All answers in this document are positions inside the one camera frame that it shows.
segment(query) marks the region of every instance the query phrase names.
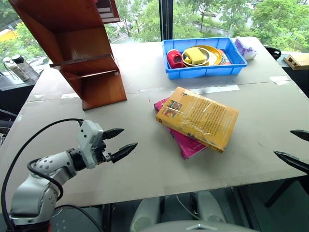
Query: blue plastic tray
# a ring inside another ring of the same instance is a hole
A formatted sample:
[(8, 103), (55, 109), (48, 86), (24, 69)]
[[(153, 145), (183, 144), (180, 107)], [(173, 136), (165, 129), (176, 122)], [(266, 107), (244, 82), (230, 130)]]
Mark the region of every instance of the blue plastic tray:
[[(232, 64), (186, 67), (180, 69), (170, 68), (167, 61), (167, 52), (169, 50), (176, 49), (180, 53), (183, 53), (185, 49), (196, 45), (209, 45), (223, 50)], [(165, 70), (171, 80), (203, 76), (237, 75), (240, 70), (248, 64), (229, 37), (164, 40), (162, 41), (162, 47)]]

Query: gray floor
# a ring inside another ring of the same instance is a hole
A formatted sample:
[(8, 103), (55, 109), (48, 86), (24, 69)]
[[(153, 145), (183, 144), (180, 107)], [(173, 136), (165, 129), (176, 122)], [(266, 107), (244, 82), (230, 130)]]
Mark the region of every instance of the gray floor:
[[(255, 184), (247, 187), (261, 231), (263, 232), (308, 232), (309, 231), (309, 196), (298, 182), (289, 189), (270, 208), (264, 203), (278, 188), (282, 181)], [(211, 191), (219, 202), (228, 223), (248, 227), (243, 209), (235, 198), (235, 189), (217, 189)], [(190, 208), (190, 194), (180, 194), (180, 200)], [(128, 232), (133, 215), (140, 200), (117, 203), (112, 213), (112, 232)], [(85, 210), (100, 222), (100, 209), (88, 207)], [(175, 196), (167, 196), (165, 211), (161, 215), (161, 222), (171, 220), (192, 220), (178, 203)], [(53, 232), (96, 232), (96, 227), (75, 209), (65, 209), (51, 220)], [(0, 217), (0, 232), (5, 231), (3, 218)]]

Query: yellow plate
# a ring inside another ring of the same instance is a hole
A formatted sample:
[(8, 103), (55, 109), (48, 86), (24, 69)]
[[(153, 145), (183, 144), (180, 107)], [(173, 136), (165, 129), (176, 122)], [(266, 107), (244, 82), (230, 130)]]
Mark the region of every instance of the yellow plate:
[(221, 59), (222, 59), (222, 55), (221, 55), (221, 53), (219, 52), (218, 49), (216, 49), (212, 46), (207, 46), (207, 45), (197, 45), (195, 47), (202, 47), (202, 48), (205, 48), (208, 51), (210, 57), (209, 57), (208, 62), (204, 65), (220, 64)]

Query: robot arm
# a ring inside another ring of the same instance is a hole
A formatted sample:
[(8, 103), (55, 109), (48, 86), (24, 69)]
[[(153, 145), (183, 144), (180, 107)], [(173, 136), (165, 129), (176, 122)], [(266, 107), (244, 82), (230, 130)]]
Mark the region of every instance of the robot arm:
[(137, 145), (126, 145), (113, 155), (108, 153), (104, 140), (113, 138), (122, 131), (123, 129), (103, 131), (98, 123), (84, 120), (78, 135), (80, 145), (77, 149), (72, 148), (29, 163), (33, 172), (17, 188), (12, 198), (10, 219), (15, 225), (15, 231), (47, 231), (60, 189), (50, 180), (35, 174), (36, 172), (51, 177), (62, 186), (84, 168), (93, 169), (108, 161), (115, 163)]

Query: glass window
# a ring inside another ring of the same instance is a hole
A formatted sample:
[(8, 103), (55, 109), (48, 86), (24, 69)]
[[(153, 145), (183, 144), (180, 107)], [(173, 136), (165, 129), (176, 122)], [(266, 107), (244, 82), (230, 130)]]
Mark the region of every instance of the glass window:
[(35, 70), (49, 62), (38, 42), (7, 0), (0, 0), (0, 72), (6, 74), (4, 57), (21, 54)]
[(309, 52), (309, 0), (174, 0), (174, 39), (217, 36)]
[(160, 41), (158, 0), (115, 0), (119, 23), (105, 24), (112, 44)]

